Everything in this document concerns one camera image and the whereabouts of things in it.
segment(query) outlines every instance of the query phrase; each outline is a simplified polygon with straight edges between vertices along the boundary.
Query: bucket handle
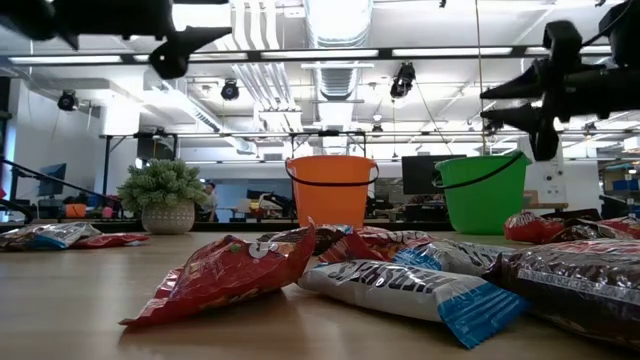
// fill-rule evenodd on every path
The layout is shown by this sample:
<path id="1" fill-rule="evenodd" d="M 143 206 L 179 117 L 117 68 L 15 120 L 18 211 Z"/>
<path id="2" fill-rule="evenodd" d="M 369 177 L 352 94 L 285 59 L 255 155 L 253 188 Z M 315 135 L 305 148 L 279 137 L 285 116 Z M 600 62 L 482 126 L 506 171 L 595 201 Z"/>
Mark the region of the bucket handle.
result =
<path id="1" fill-rule="evenodd" d="M 377 163 L 373 163 L 374 166 L 376 167 L 376 177 L 373 178 L 373 180 L 369 180 L 366 182 L 359 182 L 359 183 L 325 183 L 325 182 L 315 182 L 315 181 L 307 181 L 307 180 L 302 180 L 299 179 L 297 177 L 295 177 L 291 172 L 289 172 L 289 160 L 287 160 L 285 162 L 284 165 L 284 169 L 287 172 L 287 175 L 289 175 L 289 177 L 291 178 L 291 180 L 302 184 L 302 185 L 309 185 L 309 186 L 320 186 L 320 187 L 356 187 L 356 186 L 367 186 L 367 185 L 371 185 L 374 182 L 376 182 L 378 180 L 378 178 L 380 178 L 380 168 L 378 167 Z"/>
<path id="2" fill-rule="evenodd" d="M 469 185 L 473 185 L 473 184 L 477 184 L 481 181 L 485 181 L 491 177 L 494 177 L 496 175 L 498 175 L 499 173 L 503 172 L 504 170 L 506 170 L 509 166 L 515 164 L 516 161 L 518 161 L 521 157 L 524 156 L 523 152 L 520 152 L 518 155 L 514 156 L 513 158 L 511 158 L 511 160 L 507 161 L 504 165 L 500 166 L 499 168 L 493 170 L 492 172 L 486 174 L 486 175 L 482 175 L 477 179 L 473 179 L 473 180 L 469 180 L 469 181 L 465 181 L 465 182 L 461 182 L 459 184 L 454 184 L 454 185 L 447 185 L 447 186 L 439 186 L 436 185 L 436 179 L 434 179 L 431 182 L 431 185 L 433 185 L 435 188 L 437 189 L 442 189 L 442 190 L 450 190 L 450 189 L 457 189 L 457 188 L 461 188 L 461 187 L 465 187 L 465 186 L 469 186 Z"/>

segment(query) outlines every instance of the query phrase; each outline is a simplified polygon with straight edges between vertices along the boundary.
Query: camera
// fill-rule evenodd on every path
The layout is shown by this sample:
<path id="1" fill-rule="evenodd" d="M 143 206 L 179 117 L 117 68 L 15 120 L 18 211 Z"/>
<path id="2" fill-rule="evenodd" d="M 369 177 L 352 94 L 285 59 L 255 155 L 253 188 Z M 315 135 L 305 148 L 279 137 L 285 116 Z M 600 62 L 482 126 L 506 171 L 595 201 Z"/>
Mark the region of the camera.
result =
<path id="1" fill-rule="evenodd" d="M 393 84 L 391 85 L 389 94 L 394 99 L 407 96 L 413 87 L 412 82 L 415 79 L 416 70 L 413 68 L 413 64 L 410 62 L 403 63 L 400 70 L 398 70 L 398 74 L 393 78 Z"/>
<path id="2" fill-rule="evenodd" d="M 225 80 L 220 96 L 227 101 L 233 101 L 240 96 L 237 81 L 235 79 Z"/>
<path id="3" fill-rule="evenodd" d="M 63 90 L 62 96 L 58 99 L 58 109 L 62 111 L 78 110 L 78 98 L 75 90 Z"/>

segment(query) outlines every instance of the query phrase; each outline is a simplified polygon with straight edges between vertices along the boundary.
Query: computer screen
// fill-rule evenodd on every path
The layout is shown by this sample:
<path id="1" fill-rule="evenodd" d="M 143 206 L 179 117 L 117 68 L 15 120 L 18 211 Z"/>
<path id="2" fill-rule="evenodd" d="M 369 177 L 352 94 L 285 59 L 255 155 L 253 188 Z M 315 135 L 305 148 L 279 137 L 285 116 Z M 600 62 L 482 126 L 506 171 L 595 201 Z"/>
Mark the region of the computer screen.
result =
<path id="1" fill-rule="evenodd" d="M 432 185 L 436 163 L 466 155 L 403 156 L 402 183 L 405 195 L 440 194 L 443 191 Z"/>
<path id="2" fill-rule="evenodd" d="M 64 176 L 67 172 L 67 164 L 58 164 L 43 167 L 42 169 L 40 169 L 40 172 L 53 178 L 64 180 Z M 60 195 L 64 190 L 63 188 L 64 185 L 60 183 L 42 179 L 40 180 L 40 185 L 38 187 L 38 196 Z"/>

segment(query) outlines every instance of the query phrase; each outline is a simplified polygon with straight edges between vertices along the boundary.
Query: potted plant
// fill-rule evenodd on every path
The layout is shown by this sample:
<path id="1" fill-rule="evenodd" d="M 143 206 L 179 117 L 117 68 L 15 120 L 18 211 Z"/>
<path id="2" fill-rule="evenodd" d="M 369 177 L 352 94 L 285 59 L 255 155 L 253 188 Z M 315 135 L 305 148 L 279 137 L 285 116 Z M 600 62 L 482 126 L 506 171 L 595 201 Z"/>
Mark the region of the potted plant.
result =
<path id="1" fill-rule="evenodd" d="M 194 203 L 207 199 L 199 172 L 182 160 L 151 160 L 142 169 L 129 166 L 130 176 L 118 195 L 126 209 L 142 213 L 142 226 L 150 233 L 184 234 L 195 221 Z"/>

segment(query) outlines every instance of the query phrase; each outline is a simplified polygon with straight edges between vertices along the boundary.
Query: candy bag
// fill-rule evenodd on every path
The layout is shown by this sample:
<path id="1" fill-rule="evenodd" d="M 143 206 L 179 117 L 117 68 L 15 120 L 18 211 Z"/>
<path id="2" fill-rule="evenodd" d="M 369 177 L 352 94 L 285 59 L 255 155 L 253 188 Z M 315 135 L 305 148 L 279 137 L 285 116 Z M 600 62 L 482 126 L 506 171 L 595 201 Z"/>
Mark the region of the candy bag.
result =
<path id="1" fill-rule="evenodd" d="M 640 221 L 632 217 L 623 217 L 617 219 L 602 220 L 599 224 L 614 228 L 616 230 L 625 232 L 634 239 L 640 239 Z"/>
<path id="2" fill-rule="evenodd" d="M 5 251 L 64 250 L 81 238 L 99 234 L 84 222 L 32 225 L 0 235 L 0 247 Z"/>
<path id="3" fill-rule="evenodd" d="M 319 265 L 298 285 L 367 309 L 444 323 L 469 349 L 527 307 L 521 297 L 476 276 L 370 260 Z"/>
<path id="4" fill-rule="evenodd" d="M 395 254 L 412 245 L 424 244 L 434 241 L 424 231 L 386 231 L 379 233 L 360 234 L 362 240 L 369 245 L 369 249 L 379 253 L 384 261 L 391 261 Z"/>
<path id="5" fill-rule="evenodd" d="M 140 315 L 120 324 L 167 323 L 278 290 L 302 275 L 315 243 L 313 225 L 295 244 L 250 243 L 225 236 L 196 250 L 183 267 L 170 271 Z"/>
<path id="6" fill-rule="evenodd" d="M 503 228 L 507 240 L 547 244 L 564 225 L 562 220 L 544 219 L 525 211 L 509 217 Z"/>
<path id="7" fill-rule="evenodd" d="M 513 249 L 501 246 L 437 240 L 400 250 L 393 258 L 393 263 L 480 276 L 493 264 L 498 254 L 511 251 Z"/>
<path id="8" fill-rule="evenodd" d="M 323 263 L 336 263 L 352 259 L 385 261 L 379 252 L 370 249 L 362 237 L 354 233 L 344 235 L 327 251 L 318 256 L 318 261 Z"/>
<path id="9" fill-rule="evenodd" d="M 588 240 L 500 254 L 483 276 L 581 335 L 640 350 L 640 242 Z"/>
<path id="10" fill-rule="evenodd" d="M 340 240 L 345 234 L 353 232 L 353 227 L 348 225 L 320 225 L 316 227 L 316 247 L 313 255 L 320 255 L 329 250 L 331 245 Z M 261 236 L 258 242 L 291 242 L 296 243 L 306 235 L 306 228 L 299 228 L 280 233 L 270 233 Z"/>
<path id="11" fill-rule="evenodd" d="M 551 243 L 589 239 L 633 239 L 633 236 L 612 227 L 589 220 L 572 219 L 564 224 L 565 229 L 551 238 Z"/>
<path id="12" fill-rule="evenodd" d="M 134 245 L 149 240 L 148 236 L 135 234 L 101 234 L 79 239 L 69 246 L 70 249 L 103 249 Z"/>

